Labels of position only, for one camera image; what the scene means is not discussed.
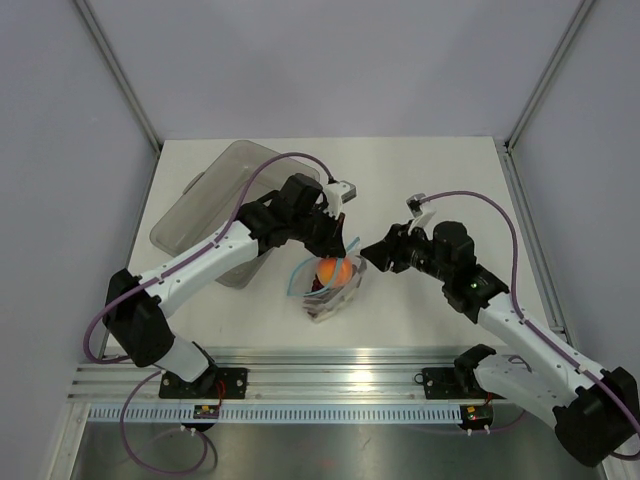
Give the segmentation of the orange peach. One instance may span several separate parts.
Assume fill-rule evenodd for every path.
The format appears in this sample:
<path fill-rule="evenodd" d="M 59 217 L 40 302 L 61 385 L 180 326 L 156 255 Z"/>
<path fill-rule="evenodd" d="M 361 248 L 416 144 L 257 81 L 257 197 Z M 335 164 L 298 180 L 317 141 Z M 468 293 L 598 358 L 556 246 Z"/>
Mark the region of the orange peach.
<path fill-rule="evenodd" d="M 321 259 L 316 266 L 316 276 L 324 284 L 334 278 L 350 281 L 353 276 L 353 264 L 349 258 Z"/>

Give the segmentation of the clear zip top bag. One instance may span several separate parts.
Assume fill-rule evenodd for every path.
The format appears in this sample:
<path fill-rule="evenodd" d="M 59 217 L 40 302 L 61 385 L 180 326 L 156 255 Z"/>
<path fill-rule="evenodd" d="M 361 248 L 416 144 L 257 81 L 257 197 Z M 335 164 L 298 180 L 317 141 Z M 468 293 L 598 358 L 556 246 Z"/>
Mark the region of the clear zip top bag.
<path fill-rule="evenodd" d="M 354 300 L 367 271 L 360 246 L 360 238 L 355 237 L 346 246 L 344 258 L 311 257 L 291 272 L 286 295 L 300 302 L 311 322 L 328 320 Z"/>

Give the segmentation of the red grape bunch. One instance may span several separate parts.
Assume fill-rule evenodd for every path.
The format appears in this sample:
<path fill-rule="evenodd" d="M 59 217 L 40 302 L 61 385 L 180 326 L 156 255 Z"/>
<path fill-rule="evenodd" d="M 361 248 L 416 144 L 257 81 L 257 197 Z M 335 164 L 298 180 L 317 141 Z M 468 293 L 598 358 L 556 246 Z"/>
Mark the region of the red grape bunch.
<path fill-rule="evenodd" d="M 328 302 L 336 298 L 348 285 L 350 281 L 340 278 L 329 279 L 327 284 L 321 282 L 318 276 L 314 277 L 311 290 L 305 294 L 307 299 Z"/>

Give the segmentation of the grey toy fish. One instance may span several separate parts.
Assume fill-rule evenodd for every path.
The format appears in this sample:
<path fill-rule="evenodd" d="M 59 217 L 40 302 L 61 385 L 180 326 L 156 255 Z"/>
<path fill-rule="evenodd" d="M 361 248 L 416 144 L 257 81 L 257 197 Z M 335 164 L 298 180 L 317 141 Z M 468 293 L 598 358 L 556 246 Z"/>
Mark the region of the grey toy fish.
<path fill-rule="evenodd" d="M 321 323 L 348 306 L 355 298 L 357 288 L 347 287 L 330 289 L 323 293 L 305 297 L 302 301 L 303 311 L 314 323 Z"/>

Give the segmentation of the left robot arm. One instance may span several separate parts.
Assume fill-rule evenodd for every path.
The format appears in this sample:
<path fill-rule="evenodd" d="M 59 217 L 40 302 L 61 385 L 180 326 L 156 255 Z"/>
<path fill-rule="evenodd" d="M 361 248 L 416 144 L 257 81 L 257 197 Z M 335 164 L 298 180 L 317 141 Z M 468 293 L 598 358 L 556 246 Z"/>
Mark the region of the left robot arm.
<path fill-rule="evenodd" d="M 219 230 L 164 265 L 138 276 L 126 269 L 114 274 L 104 326 L 137 367 L 164 371 L 172 397 L 220 393 L 215 361 L 174 333 L 169 318 L 209 283 L 290 240 L 319 258 L 345 257 L 343 207 L 355 196 L 346 181 L 322 185 L 301 173 L 290 176 L 280 189 L 238 206 Z"/>

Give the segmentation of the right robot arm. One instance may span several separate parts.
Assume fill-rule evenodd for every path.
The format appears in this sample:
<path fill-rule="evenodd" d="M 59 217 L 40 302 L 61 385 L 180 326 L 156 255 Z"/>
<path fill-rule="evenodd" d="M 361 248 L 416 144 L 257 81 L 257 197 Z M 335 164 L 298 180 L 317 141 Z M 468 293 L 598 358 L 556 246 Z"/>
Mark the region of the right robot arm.
<path fill-rule="evenodd" d="M 456 389 L 503 397 L 554 430 L 579 463 L 595 467 L 639 431 L 639 395 L 634 376 L 608 370 L 518 312 L 507 285 L 483 267 L 460 222 L 445 221 L 427 235 L 423 228 L 393 225 L 362 256 L 382 272 L 414 268 L 442 283 L 449 305 L 501 339 L 526 365 L 517 373 L 498 355 L 478 346 L 478 359 L 458 361 Z"/>

